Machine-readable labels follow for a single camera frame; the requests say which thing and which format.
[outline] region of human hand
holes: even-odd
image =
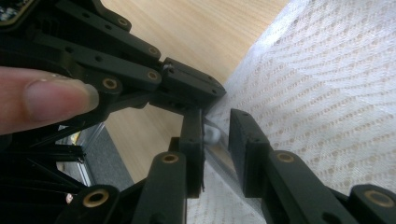
[[[98,104],[97,90],[79,80],[0,66],[0,135],[71,119]]]

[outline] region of fingernail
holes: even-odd
[[[93,86],[56,75],[31,83],[25,99],[31,118],[36,121],[70,119],[99,104],[99,94]]]

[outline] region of wooden table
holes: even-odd
[[[102,0],[132,25],[131,33],[224,83],[286,0]],[[179,136],[182,117],[148,105],[113,113],[106,127],[133,180]]]

